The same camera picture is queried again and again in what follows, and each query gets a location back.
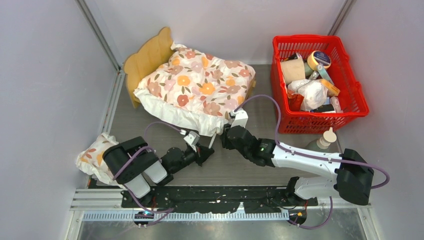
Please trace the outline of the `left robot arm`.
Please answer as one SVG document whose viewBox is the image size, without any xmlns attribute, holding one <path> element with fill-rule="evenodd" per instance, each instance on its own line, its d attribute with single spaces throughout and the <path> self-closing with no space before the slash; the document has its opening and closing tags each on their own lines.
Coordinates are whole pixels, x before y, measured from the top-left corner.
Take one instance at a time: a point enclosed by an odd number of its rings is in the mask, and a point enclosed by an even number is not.
<svg viewBox="0 0 424 240">
<path fill-rule="evenodd" d="M 158 157 L 139 136 L 108 148 L 102 157 L 112 179 L 133 193 L 135 202 L 141 207 L 148 207 L 154 197 L 144 176 L 156 185 L 164 186 L 174 179 L 173 174 L 192 163 L 202 166 L 215 152 L 199 143 L 186 145 L 186 150 L 172 147 L 164 156 Z"/>
</svg>

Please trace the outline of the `large floral cushion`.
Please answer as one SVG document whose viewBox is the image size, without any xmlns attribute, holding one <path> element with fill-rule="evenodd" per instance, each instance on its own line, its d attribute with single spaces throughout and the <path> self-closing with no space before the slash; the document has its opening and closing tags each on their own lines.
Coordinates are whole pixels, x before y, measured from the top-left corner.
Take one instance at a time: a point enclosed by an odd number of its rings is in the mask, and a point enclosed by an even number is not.
<svg viewBox="0 0 424 240">
<path fill-rule="evenodd" d="M 140 80 L 133 91 L 144 109 L 177 127 L 202 136 L 221 134 L 230 112 L 248 97 L 254 68 L 242 61 L 171 45 L 167 62 Z"/>
</svg>

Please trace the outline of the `red plastic basket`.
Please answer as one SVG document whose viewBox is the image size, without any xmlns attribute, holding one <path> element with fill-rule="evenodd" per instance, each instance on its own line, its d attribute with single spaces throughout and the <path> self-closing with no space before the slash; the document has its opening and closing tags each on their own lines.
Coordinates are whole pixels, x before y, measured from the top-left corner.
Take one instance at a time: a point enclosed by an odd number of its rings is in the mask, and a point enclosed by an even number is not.
<svg viewBox="0 0 424 240">
<path fill-rule="evenodd" d="M 339 130 L 370 110 L 350 57 L 337 36 L 273 38 L 270 80 L 280 106 L 278 132 L 321 134 Z"/>
</svg>

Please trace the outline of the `small floral pillow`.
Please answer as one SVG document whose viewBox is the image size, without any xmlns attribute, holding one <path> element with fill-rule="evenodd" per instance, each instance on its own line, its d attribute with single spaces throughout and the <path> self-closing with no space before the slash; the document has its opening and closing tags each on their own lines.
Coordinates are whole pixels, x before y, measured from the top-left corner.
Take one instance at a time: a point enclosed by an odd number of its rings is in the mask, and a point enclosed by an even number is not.
<svg viewBox="0 0 424 240">
<path fill-rule="evenodd" d="M 94 175 L 98 181 L 106 185 L 122 187 L 113 180 L 114 175 L 103 158 L 105 151 L 117 144 L 114 136 L 106 132 L 101 133 L 89 148 L 77 156 L 76 167 L 89 176 Z"/>
</svg>

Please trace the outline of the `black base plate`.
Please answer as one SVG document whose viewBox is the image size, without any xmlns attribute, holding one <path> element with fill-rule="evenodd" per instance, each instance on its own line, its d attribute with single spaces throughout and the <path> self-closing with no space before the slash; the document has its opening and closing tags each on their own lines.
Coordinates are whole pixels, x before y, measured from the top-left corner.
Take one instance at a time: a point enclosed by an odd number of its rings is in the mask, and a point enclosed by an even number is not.
<svg viewBox="0 0 424 240">
<path fill-rule="evenodd" d="M 316 198 L 296 199 L 283 186 L 154 186 L 140 199 L 122 190 L 121 207 L 145 207 L 166 213 L 234 213 L 243 207 L 245 213 L 277 213 L 295 207 L 315 207 Z"/>
</svg>

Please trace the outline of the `white crumpled plastic bag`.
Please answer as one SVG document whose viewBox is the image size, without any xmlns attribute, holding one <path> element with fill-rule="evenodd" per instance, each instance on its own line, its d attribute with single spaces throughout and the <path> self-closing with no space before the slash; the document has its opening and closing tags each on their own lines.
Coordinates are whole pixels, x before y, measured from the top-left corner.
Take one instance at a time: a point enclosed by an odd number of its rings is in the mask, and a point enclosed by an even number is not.
<svg viewBox="0 0 424 240">
<path fill-rule="evenodd" d="M 291 111 L 309 112 L 322 106 L 327 100 L 328 90 L 319 80 L 296 80 L 287 86 Z"/>
</svg>

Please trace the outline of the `yellow tape roll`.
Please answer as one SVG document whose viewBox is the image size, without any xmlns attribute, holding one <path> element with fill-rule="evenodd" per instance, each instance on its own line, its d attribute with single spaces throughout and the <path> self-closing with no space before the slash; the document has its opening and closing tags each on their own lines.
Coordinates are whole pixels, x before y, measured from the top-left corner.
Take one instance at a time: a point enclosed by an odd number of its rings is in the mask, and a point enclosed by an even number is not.
<svg viewBox="0 0 424 240">
<path fill-rule="evenodd" d="M 323 51 L 315 50 L 306 59 L 308 66 L 314 70 L 318 70 L 318 66 L 322 65 L 326 70 L 331 66 L 332 60 Z"/>
</svg>

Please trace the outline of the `aluminium rail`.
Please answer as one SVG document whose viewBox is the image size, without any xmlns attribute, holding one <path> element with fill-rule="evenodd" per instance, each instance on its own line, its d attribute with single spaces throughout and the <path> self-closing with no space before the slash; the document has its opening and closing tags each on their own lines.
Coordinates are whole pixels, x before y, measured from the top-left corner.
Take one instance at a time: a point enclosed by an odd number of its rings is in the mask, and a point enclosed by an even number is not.
<svg viewBox="0 0 424 240">
<path fill-rule="evenodd" d="M 168 222 L 188 221 L 270 221 L 270 220 L 293 220 L 295 211 L 299 210 L 328 210 L 330 206 L 337 209 L 356 208 L 355 204 L 349 203 L 340 197 L 333 198 L 330 202 L 327 197 L 315 197 L 317 206 L 295 207 L 287 210 L 281 209 L 276 213 L 246 213 L 241 206 L 234 213 L 172 213 L 160 212 L 150 208 L 144 210 L 141 207 L 122 208 L 122 195 L 120 188 L 91 188 L 76 190 L 70 209 L 81 211 L 83 221 L 148 221 L 156 220 Z"/>
</svg>

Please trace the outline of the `wooden pet bed frame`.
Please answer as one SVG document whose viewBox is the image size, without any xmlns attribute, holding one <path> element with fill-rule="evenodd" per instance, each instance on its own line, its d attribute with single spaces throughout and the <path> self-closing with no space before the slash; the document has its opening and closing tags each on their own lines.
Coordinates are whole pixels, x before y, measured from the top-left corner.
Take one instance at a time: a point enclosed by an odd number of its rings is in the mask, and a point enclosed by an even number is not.
<svg viewBox="0 0 424 240">
<path fill-rule="evenodd" d="M 169 60 L 173 54 L 171 50 L 172 44 L 177 43 L 175 43 L 171 37 L 170 28 L 164 27 L 157 35 L 144 43 L 136 53 L 130 55 L 125 61 L 123 68 L 126 73 L 126 87 L 135 108 L 142 106 L 141 102 L 137 100 L 134 95 L 135 88 L 142 78 L 151 74 L 161 64 Z M 255 86 L 256 79 L 254 77 L 254 81 L 248 90 L 247 98 L 251 95 Z"/>
</svg>

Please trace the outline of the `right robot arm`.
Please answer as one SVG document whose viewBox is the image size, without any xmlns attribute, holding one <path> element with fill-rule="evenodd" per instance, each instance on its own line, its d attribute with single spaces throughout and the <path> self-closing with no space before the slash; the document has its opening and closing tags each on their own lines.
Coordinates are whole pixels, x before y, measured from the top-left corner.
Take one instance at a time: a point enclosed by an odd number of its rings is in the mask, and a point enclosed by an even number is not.
<svg viewBox="0 0 424 240">
<path fill-rule="evenodd" d="M 256 138 L 242 126 L 226 124 L 220 136 L 222 146 L 237 150 L 253 164 L 272 168 L 291 168 L 312 173 L 314 177 L 293 176 L 285 189 L 285 199 L 299 205 L 312 198 L 340 197 L 359 205 L 369 204 L 374 170 L 359 153 L 323 153 L 296 148 L 273 139 Z"/>
</svg>

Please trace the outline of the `green bottle with beige cap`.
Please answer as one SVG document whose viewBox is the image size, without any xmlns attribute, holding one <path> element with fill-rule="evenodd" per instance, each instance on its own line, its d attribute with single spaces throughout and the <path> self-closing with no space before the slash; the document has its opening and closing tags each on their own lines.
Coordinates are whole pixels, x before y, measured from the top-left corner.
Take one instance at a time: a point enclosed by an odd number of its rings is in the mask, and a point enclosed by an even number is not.
<svg viewBox="0 0 424 240">
<path fill-rule="evenodd" d="M 305 146 L 306 150 L 328 153 L 331 144 L 337 141 L 337 135 L 332 127 L 326 130 L 321 137 L 311 141 Z"/>
</svg>

